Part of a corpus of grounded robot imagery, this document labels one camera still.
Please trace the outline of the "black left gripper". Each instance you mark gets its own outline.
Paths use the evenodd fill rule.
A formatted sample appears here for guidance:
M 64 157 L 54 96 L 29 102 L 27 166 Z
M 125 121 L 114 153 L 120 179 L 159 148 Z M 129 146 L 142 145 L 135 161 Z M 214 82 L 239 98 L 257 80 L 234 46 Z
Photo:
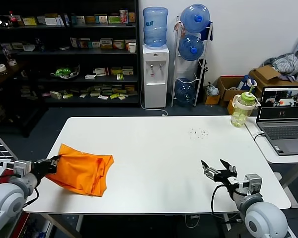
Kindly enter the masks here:
M 57 172 L 57 164 L 60 158 L 61 155 L 56 155 L 50 159 L 32 162 L 31 173 L 37 178 L 43 178 L 48 174 L 55 174 Z

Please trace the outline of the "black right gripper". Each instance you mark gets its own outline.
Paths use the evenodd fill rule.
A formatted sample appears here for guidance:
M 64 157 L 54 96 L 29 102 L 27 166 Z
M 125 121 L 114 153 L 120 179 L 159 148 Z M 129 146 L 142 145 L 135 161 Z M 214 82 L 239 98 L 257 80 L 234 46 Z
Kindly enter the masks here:
M 209 167 L 206 162 L 201 160 L 204 174 L 208 178 L 215 178 L 215 182 L 222 183 L 226 188 L 238 188 L 238 182 L 236 181 L 236 167 L 222 159 L 220 159 L 220 162 L 223 164 L 226 170 L 216 170 L 212 167 Z

